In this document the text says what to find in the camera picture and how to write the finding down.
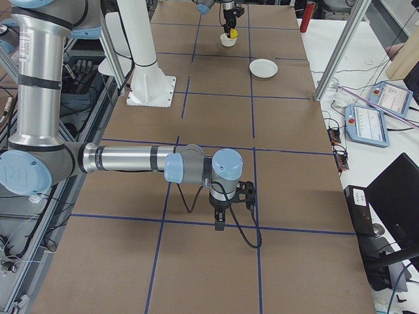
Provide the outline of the black box device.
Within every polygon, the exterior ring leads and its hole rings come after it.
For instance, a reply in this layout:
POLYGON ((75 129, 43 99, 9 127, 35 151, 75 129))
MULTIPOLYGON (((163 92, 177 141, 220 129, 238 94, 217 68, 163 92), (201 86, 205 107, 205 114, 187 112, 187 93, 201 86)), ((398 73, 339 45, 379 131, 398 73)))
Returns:
POLYGON ((344 195, 356 234, 374 236, 369 201, 365 189, 360 186, 348 185, 344 189, 344 195))

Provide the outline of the aluminium frame post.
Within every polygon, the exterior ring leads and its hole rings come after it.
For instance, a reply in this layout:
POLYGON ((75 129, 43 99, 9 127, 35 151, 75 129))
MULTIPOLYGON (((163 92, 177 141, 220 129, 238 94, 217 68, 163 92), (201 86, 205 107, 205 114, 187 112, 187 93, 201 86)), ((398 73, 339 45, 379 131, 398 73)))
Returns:
POLYGON ((362 0, 357 1, 354 5, 351 11, 351 15, 344 26, 335 49, 333 50, 329 62, 321 76, 318 87, 314 93, 314 101, 320 101, 325 94, 325 91, 329 86, 329 83, 331 82, 331 79, 335 74, 339 63, 342 60, 344 53, 346 52, 352 37, 357 31, 358 26, 361 23, 363 16, 365 15, 371 2, 371 0, 362 0))

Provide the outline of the black laptop computer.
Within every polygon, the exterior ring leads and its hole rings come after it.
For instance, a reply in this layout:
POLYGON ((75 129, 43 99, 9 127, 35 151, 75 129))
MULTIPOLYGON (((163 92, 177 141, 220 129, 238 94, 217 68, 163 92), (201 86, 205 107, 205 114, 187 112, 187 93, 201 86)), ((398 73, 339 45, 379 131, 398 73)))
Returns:
POLYGON ((418 244, 418 166, 401 153, 365 190, 375 213, 402 247, 418 244))

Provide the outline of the white round plate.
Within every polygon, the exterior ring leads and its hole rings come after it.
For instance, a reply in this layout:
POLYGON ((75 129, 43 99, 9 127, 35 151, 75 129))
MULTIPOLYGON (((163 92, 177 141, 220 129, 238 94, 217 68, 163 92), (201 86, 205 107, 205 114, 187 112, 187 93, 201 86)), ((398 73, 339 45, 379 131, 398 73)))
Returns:
POLYGON ((268 59, 256 59, 249 64, 249 70, 260 79, 269 79, 277 74, 278 66, 268 59))

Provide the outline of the red cylinder can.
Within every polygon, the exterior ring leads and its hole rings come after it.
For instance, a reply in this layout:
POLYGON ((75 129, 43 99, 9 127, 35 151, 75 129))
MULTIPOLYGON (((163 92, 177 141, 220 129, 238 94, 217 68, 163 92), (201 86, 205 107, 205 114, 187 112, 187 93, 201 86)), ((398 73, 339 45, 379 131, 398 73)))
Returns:
POLYGON ((312 19, 315 7, 316 7, 315 2, 307 1, 306 6, 304 8, 302 21, 301 21, 301 24, 300 24, 300 32, 301 33, 306 33, 306 31, 308 29, 308 25, 310 23, 310 20, 312 19))

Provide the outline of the wooden board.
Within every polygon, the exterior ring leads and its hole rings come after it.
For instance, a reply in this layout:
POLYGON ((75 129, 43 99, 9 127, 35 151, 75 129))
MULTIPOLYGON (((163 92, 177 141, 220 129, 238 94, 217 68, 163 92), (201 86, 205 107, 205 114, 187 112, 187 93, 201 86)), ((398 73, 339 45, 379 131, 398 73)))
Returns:
POLYGON ((388 47, 386 52, 392 60, 386 69, 388 78, 392 80, 405 79, 418 63, 418 26, 404 45, 397 44, 388 47))

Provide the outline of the far blue teach pendant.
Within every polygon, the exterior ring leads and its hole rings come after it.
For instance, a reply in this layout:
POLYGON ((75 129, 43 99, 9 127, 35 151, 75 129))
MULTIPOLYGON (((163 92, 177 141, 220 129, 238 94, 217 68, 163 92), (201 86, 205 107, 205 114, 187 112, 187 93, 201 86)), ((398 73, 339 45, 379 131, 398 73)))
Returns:
POLYGON ((372 88, 369 100, 397 116, 405 118, 409 111, 412 97, 413 92, 407 88, 390 82, 380 82, 372 88))

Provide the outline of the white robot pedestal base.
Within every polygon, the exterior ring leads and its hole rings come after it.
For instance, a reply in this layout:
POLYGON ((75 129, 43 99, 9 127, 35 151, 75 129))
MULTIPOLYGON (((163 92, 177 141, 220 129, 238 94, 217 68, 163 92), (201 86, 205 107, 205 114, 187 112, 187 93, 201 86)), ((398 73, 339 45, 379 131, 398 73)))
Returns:
POLYGON ((122 24, 135 63, 127 104, 163 107, 172 104, 176 78, 166 76, 158 65, 145 1, 118 1, 122 24))

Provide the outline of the blue teach pendant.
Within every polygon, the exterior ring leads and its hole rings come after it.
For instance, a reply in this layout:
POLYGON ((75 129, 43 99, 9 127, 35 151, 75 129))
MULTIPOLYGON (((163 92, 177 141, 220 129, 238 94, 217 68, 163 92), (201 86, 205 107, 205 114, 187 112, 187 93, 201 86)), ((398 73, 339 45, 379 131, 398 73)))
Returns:
POLYGON ((346 133, 353 142, 389 147, 390 138, 382 111, 351 104, 346 106, 344 114, 346 133))
POLYGON ((412 97, 413 92, 407 88, 390 82, 380 82, 372 88, 369 100, 397 116, 405 118, 409 111, 412 97))

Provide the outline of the near blue teach pendant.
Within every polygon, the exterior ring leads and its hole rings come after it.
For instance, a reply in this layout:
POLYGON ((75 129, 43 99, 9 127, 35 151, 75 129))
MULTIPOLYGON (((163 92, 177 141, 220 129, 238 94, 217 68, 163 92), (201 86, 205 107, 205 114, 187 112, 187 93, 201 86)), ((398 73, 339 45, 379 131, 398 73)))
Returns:
POLYGON ((382 111, 351 104, 346 106, 344 114, 346 133, 353 142, 389 147, 390 138, 382 111))

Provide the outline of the yellow lemon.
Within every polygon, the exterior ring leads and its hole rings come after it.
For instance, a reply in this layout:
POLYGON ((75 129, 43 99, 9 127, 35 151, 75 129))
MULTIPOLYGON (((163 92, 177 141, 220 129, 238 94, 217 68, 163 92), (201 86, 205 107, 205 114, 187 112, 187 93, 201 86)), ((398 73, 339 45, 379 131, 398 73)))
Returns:
POLYGON ((229 38, 230 39, 236 39, 238 37, 238 32, 235 29, 231 29, 229 32, 229 38))

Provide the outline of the small white bowl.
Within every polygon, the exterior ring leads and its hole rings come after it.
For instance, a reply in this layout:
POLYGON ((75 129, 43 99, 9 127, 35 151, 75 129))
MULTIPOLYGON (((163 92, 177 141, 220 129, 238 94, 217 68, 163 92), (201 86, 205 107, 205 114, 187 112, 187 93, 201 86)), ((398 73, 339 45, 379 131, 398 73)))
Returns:
POLYGON ((222 33, 220 35, 220 42, 224 47, 233 47, 236 44, 237 38, 237 33, 231 33, 230 37, 226 33, 222 33))

